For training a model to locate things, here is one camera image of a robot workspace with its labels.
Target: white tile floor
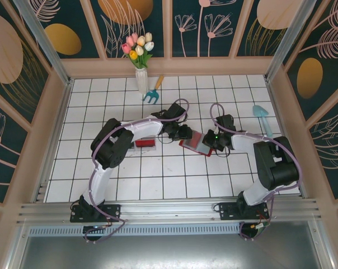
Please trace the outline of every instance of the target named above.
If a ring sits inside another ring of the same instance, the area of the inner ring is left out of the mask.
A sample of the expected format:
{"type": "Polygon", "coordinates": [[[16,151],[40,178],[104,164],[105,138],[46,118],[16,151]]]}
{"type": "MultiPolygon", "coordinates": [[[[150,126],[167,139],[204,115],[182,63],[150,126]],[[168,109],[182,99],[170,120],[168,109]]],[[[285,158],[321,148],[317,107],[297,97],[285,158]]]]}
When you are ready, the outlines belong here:
{"type": "MultiPolygon", "coordinates": [[[[151,89],[157,77],[149,78],[151,89]]],[[[237,129],[263,135],[252,106],[269,112],[274,136],[280,136],[273,106],[261,75],[165,77],[156,105],[142,102],[134,78],[75,80],[63,123],[45,202],[75,201],[85,190],[92,172],[90,144],[105,122],[137,120],[170,107],[177,98],[190,102],[186,122],[206,133],[213,129],[209,108],[219,102],[234,117],[237,129]]],[[[236,196],[257,178],[255,158],[232,151],[205,157],[183,149],[178,142],[156,138],[156,150],[127,153],[113,172],[106,199],[149,200],[236,196]]],[[[294,189],[281,194],[298,194],[294,189]]]]}

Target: flower bouquet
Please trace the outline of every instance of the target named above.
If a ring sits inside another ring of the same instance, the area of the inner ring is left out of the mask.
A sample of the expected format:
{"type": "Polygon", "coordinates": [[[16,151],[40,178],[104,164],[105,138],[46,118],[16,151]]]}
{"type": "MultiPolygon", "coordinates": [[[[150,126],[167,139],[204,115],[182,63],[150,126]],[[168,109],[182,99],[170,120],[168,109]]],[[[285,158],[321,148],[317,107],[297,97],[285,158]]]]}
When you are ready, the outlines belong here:
{"type": "Polygon", "coordinates": [[[151,33],[146,33],[145,36],[140,37],[137,33],[133,33],[126,37],[126,43],[122,45],[124,54],[135,66],[135,77],[137,78],[139,92],[143,95],[149,91],[147,61],[152,56],[148,52],[154,48],[152,38],[151,33]]]}

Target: floral wall pattern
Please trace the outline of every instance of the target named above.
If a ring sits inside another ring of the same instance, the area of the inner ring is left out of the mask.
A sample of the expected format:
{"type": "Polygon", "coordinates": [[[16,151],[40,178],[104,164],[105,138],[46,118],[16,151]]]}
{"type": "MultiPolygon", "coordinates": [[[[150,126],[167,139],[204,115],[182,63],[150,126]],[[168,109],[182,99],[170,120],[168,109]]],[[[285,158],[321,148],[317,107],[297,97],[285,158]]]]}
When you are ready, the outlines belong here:
{"type": "Polygon", "coordinates": [[[32,122],[48,73],[0,3],[0,95],[32,122]]]}
{"type": "Polygon", "coordinates": [[[335,199],[338,199],[338,103],[310,130],[335,199]]]}
{"type": "Polygon", "coordinates": [[[338,0],[326,7],[287,74],[305,119],[338,89],[338,0]]]}
{"type": "Polygon", "coordinates": [[[28,2],[61,59],[98,58],[79,0],[29,0],[28,2]]]}
{"type": "Polygon", "coordinates": [[[5,199],[26,136],[27,132],[0,109],[0,203],[5,199]]]}
{"type": "Polygon", "coordinates": [[[154,57],[164,57],[163,13],[160,0],[91,0],[108,58],[123,58],[121,45],[126,36],[151,32],[154,57]]]}
{"type": "Polygon", "coordinates": [[[173,57],[227,57],[241,0],[173,0],[173,57]]]}
{"type": "Polygon", "coordinates": [[[237,56],[273,56],[302,0],[254,0],[237,56]]]}

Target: yellow tulip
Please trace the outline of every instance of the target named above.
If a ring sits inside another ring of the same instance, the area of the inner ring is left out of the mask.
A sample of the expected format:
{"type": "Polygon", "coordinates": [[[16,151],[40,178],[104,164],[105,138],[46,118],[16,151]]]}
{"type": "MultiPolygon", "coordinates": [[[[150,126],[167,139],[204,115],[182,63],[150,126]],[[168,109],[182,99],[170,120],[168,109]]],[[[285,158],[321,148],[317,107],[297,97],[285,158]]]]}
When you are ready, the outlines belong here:
{"type": "Polygon", "coordinates": [[[138,44],[139,46],[144,46],[144,44],[145,44],[145,38],[144,38],[143,35],[141,35],[141,36],[138,38],[137,44],[138,44]]]}
{"type": "Polygon", "coordinates": [[[137,53],[136,53],[134,50],[131,50],[131,51],[129,52],[129,57],[130,57],[130,59],[132,59],[132,60],[136,60],[136,59],[138,58],[138,55],[137,55],[137,53]]]}

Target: white tile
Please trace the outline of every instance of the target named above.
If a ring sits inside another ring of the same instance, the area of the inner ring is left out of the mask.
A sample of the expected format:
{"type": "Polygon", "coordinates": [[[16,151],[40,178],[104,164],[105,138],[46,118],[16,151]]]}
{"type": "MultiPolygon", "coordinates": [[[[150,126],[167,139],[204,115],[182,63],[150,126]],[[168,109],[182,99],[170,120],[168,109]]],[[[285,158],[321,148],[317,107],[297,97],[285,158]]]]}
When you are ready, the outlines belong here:
{"type": "Polygon", "coordinates": [[[106,92],[91,92],[88,98],[88,106],[102,106],[106,105],[106,92]]]}
{"type": "Polygon", "coordinates": [[[229,75],[213,76],[215,88],[231,88],[231,80],[229,75]]]}
{"type": "Polygon", "coordinates": [[[250,162],[251,171],[257,173],[256,158],[253,155],[248,154],[248,160],[250,162]]]}
{"type": "MultiPolygon", "coordinates": [[[[264,132],[264,134],[266,134],[266,130],[264,128],[264,124],[262,122],[262,118],[259,118],[261,126],[262,126],[262,131],[264,132]]],[[[280,133],[280,127],[279,127],[279,123],[277,122],[277,119],[275,117],[266,117],[266,120],[271,128],[272,133],[280,133]]]]}
{"type": "Polygon", "coordinates": [[[141,177],[163,176],[162,157],[142,157],[141,177]]]}
{"type": "Polygon", "coordinates": [[[91,143],[93,140],[81,140],[79,143],[78,158],[90,158],[92,155],[91,143]]]}
{"type": "Polygon", "coordinates": [[[232,89],[215,89],[219,103],[235,102],[232,89]]]}
{"type": "Polygon", "coordinates": [[[126,78],[110,78],[108,91],[124,91],[126,78]]]}
{"type": "Polygon", "coordinates": [[[192,104],[198,103],[198,91],[195,90],[180,90],[180,98],[186,99],[190,106],[192,104]]]}
{"type": "Polygon", "coordinates": [[[245,102],[245,103],[236,103],[238,109],[238,115],[240,118],[250,118],[254,117],[252,112],[253,102],[245,102]]]}
{"type": "Polygon", "coordinates": [[[240,119],[242,129],[249,133],[254,133],[257,135],[262,134],[260,121],[258,118],[241,118],[240,119]]]}
{"type": "Polygon", "coordinates": [[[89,92],[91,87],[91,79],[75,80],[72,92],[89,92]]]}
{"type": "Polygon", "coordinates": [[[152,113],[155,112],[159,112],[160,110],[162,110],[162,106],[161,105],[145,105],[143,106],[143,118],[151,115],[152,113]]]}
{"type": "Polygon", "coordinates": [[[139,178],[140,177],[140,158],[124,158],[119,165],[120,178],[139,178]]]}
{"type": "Polygon", "coordinates": [[[117,200],[139,200],[139,178],[118,179],[117,200]]]}
{"type": "Polygon", "coordinates": [[[206,157],[209,175],[229,174],[227,158],[224,156],[220,155],[219,157],[213,152],[210,157],[206,157]]]}
{"type": "MultiPolygon", "coordinates": [[[[211,119],[210,117],[210,107],[212,104],[200,104],[200,115],[202,119],[211,119]]],[[[213,106],[213,117],[216,118],[219,116],[219,110],[217,106],[213,106]]]]}
{"type": "Polygon", "coordinates": [[[140,199],[162,199],[163,198],[163,178],[141,178],[140,179],[140,199]]]}
{"type": "Polygon", "coordinates": [[[250,87],[266,87],[263,75],[247,75],[250,87]]]}
{"type": "Polygon", "coordinates": [[[104,199],[106,201],[115,201],[117,196],[117,181],[116,178],[111,178],[108,180],[108,185],[106,192],[104,194],[104,199]]]}
{"type": "Polygon", "coordinates": [[[162,91],[162,104],[172,104],[179,99],[179,90],[162,91]]]}
{"type": "Polygon", "coordinates": [[[256,105],[263,107],[269,113],[268,117],[275,116],[274,107],[272,106],[271,102],[259,102],[259,103],[256,103],[256,105]]]}
{"type": "Polygon", "coordinates": [[[185,156],[186,175],[207,175],[204,155],[185,156]]]}
{"type": "Polygon", "coordinates": [[[68,202],[71,186],[72,180],[52,180],[46,202],[68,202]]]}
{"type": "Polygon", "coordinates": [[[216,103],[215,89],[198,89],[200,103],[216,103]]]}
{"type": "Polygon", "coordinates": [[[184,157],[183,156],[165,156],[163,157],[163,174],[184,175],[184,157]]]}
{"type": "Polygon", "coordinates": [[[221,103],[221,105],[223,106],[225,110],[225,115],[230,114],[234,118],[238,117],[237,108],[236,108],[237,103],[221,103]]]}
{"type": "Polygon", "coordinates": [[[74,92],[68,106],[86,106],[88,100],[88,92],[74,92]]]}
{"type": "Polygon", "coordinates": [[[230,154],[228,156],[230,174],[251,173],[247,154],[230,154]]]}
{"type": "Polygon", "coordinates": [[[162,82],[162,90],[179,89],[178,77],[164,77],[162,82]]]}
{"type": "Polygon", "coordinates": [[[126,91],[124,104],[125,105],[142,105],[143,95],[139,91],[126,91]]]}
{"type": "Polygon", "coordinates": [[[71,197],[69,198],[70,202],[74,202],[79,199],[79,197],[84,193],[88,188],[89,180],[80,179],[74,180],[72,184],[71,197]]]}
{"type": "Polygon", "coordinates": [[[142,150],[142,157],[149,157],[149,156],[162,156],[162,143],[159,141],[158,138],[156,138],[156,149],[148,149],[142,150]]]}
{"type": "Polygon", "coordinates": [[[83,125],[82,139],[95,139],[100,130],[102,130],[101,122],[85,123],[83,125]]]}
{"type": "Polygon", "coordinates": [[[200,119],[199,104],[190,104],[187,114],[188,119],[200,119]]]}
{"type": "Polygon", "coordinates": [[[52,179],[73,179],[76,160],[56,160],[52,179]]]}
{"type": "Polygon", "coordinates": [[[215,130],[215,124],[211,119],[202,119],[201,124],[203,125],[203,134],[206,134],[208,130],[215,130]]]}
{"type": "Polygon", "coordinates": [[[180,89],[196,89],[195,76],[182,76],[179,77],[180,89]]]}
{"type": "Polygon", "coordinates": [[[186,198],[185,177],[164,177],[164,199],[186,198]]]}
{"type": "Polygon", "coordinates": [[[249,87],[246,75],[231,75],[230,78],[233,88],[249,87]]]}
{"type": "Polygon", "coordinates": [[[148,77],[148,86],[150,90],[154,90],[159,77],[148,77]]]}
{"type": "Polygon", "coordinates": [[[142,118],[142,105],[126,105],[124,106],[124,121],[132,121],[142,118]]]}
{"type": "Polygon", "coordinates": [[[65,123],[61,140],[81,139],[83,123],[65,123]]]}
{"type": "Polygon", "coordinates": [[[200,119],[188,119],[185,122],[185,124],[187,124],[192,130],[195,130],[197,132],[201,132],[201,121],[200,121],[200,119]]]}
{"type": "Polygon", "coordinates": [[[75,179],[89,179],[93,173],[95,165],[92,159],[78,159],[76,171],[74,172],[75,179]]]}
{"type": "Polygon", "coordinates": [[[104,121],[115,118],[119,122],[123,120],[123,106],[106,106],[104,112],[104,121]]]}
{"type": "Polygon", "coordinates": [[[60,141],[57,152],[57,159],[77,158],[79,140],[60,141]]]}
{"type": "Polygon", "coordinates": [[[127,77],[125,89],[126,91],[138,91],[137,79],[135,77],[127,77]]]}
{"type": "Polygon", "coordinates": [[[255,102],[271,101],[267,88],[251,88],[252,96],[255,102]]]}
{"type": "Polygon", "coordinates": [[[186,190],[188,198],[210,197],[208,176],[186,177],[186,190]]]}
{"type": "Polygon", "coordinates": [[[107,91],[109,78],[94,78],[91,84],[91,91],[107,91]]]}
{"type": "Polygon", "coordinates": [[[234,88],[234,95],[236,102],[252,102],[252,95],[250,88],[234,88]]]}
{"type": "Polygon", "coordinates": [[[169,143],[171,139],[163,138],[163,156],[182,155],[182,146],[179,146],[179,141],[169,143]]]}
{"type": "Polygon", "coordinates": [[[229,175],[210,175],[209,185],[211,197],[232,196],[232,188],[229,175]]]}
{"type": "Polygon", "coordinates": [[[213,88],[213,76],[196,76],[196,85],[198,86],[198,89],[213,88]]]}
{"type": "Polygon", "coordinates": [[[85,119],[86,108],[68,108],[66,120],[64,122],[83,122],[85,119]]]}
{"type": "Polygon", "coordinates": [[[234,196],[238,196],[240,192],[248,189],[254,183],[251,174],[230,175],[230,177],[234,196]]]}

